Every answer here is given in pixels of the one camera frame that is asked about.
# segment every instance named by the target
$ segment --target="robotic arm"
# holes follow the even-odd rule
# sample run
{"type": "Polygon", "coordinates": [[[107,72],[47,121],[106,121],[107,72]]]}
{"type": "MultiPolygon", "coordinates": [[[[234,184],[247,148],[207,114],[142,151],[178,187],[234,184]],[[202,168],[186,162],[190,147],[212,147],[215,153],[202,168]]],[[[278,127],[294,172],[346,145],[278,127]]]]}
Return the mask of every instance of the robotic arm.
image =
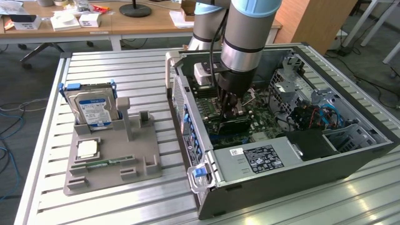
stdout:
{"type": "Polygon", "coordinates": [[[218,82],[222,113],[240,112],[240,99],[251,87],[280,3],[282,0],[198,0],[190,50],[210,49],[212,41],[218,41],[214,37],[220,36],[219,25],[226,23],[223,69],[216,76],[211,74],[218,82]]]}

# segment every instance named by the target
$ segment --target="desk lamp base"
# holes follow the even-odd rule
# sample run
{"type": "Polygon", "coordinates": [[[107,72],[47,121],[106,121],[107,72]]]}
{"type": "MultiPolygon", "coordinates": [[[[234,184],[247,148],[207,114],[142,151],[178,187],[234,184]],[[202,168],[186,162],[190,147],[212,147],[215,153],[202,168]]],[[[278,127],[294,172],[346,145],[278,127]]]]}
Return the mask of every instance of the desk lamp base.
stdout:
{"type": "Polygon", "coordinates": [[[140,4],[134,8],[134,4],[128,4],[120,7],[120,13],[128,17],[146,17],[151,14],[151,8],[140,4]]]}

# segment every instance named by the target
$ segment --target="metal slat table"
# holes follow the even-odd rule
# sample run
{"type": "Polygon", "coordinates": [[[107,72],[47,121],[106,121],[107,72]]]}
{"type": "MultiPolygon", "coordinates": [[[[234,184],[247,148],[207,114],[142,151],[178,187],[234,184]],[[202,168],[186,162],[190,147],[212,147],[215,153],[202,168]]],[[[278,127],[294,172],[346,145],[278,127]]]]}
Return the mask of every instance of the metal slat table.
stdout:
{"type": "MultiPolygon", "coordinates": [[[[368,97],[330,62],[307,46],[299,47],[400,135],[400,122],[368,97]]],[[[400,221],[400,149],[368,163],[347,179],[248,207],[210,220],[198,220],[166,96],[166,52],[152,49],[74,53],[60,59],[48,108],[34,153],[15,224],[392,224],[400,221]],[[66,196],[63,185],[74,116],[58,93],[58,84],[103,83],[114,79],[118,94],[130,97],[134,115],[155,117],[163,176],[82,195],[66,196]]],[[[323,80],[311,68],[306,76],[323,80]]]]}

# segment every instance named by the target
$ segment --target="motherboard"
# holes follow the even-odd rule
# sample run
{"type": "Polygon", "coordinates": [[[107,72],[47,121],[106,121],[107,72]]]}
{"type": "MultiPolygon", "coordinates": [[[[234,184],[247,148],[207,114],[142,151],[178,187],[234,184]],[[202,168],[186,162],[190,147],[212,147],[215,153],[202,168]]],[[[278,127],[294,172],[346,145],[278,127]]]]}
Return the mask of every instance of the motherboard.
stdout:
{"type": "Polygon", "coordinates": [[[274,139],[283,134],[274,112],[270,111],[267,98],[264,90],[251,89],[242,102],[246,114],[224,123],[220,121],[218,98],[196,99],[214,149],[274,139]]]}

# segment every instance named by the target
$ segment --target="white table leg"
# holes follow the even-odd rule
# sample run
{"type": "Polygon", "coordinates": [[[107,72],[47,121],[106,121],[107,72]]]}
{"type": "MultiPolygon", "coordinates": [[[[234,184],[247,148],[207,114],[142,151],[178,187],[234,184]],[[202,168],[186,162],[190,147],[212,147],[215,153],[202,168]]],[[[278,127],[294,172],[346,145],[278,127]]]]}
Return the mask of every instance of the white table leg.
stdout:
{"type": "Polygon", "coordinates": [[[367,18],[368,18],[368,16],[370,16],[370,14],[371,14],[371,12],[374,11],[374,8],[375,8],[376,5],[378,5],[378,2],[379,2],[378,0],[374,0],[372,3],[370,4],[370,6],[368,6],[368,8],[367,8],[367,10],[366,10],[366,12],[364,12],[362,18],[359,19],[359,22],[358,22],[355,28],[351,30],[351,33],[350,33],[348,37],[347,37],[346,40],[344,40],[344,43],[343,43],[343,46],[344,46],[344,47],[350,45],[351,40],[352,40],[354,37],[356,36],[358,31],[359,31],[360,28],[362,28],[362,25],[364,24],[364,22],[366,22],[366,20],[367,20],[367,18]]]}
{"type": "Polygon", "coordinates": [[[386,57],[386,59],[383,60],[384,64],[388,64],[390,61],[394,59],[395,55],[400,52],[400,42],[396,45],[396,47],[394,48],[394,50],[390,52],[388,56],[386,57]]]}
{"type": "Polygon", "coordinates": [[[376,25],[374,26],[372,30],[370,31],[370,34],[367,35],[364,41],[362,42],[363,47],[368,44],[372,36],[375,35],[376,31],[379,30],[379,28],[382,26],[382,24],[386,22],[387,18],[390,17],[391,13],[394,12],[395,8],[398,7],[399,2],[400,2],[400,0],[396,0],[394,2],[394,4],[390,6],[388,10],[382,15],[380,20],[378,21],[376,25]]]}
{"type": "Polygon", "coordinates": [[[111,40],[112,50],[114,51],[122,51],[122,47],[120,47],[122,36],[120,35],[111,35],[110,40],[111,40]]]}

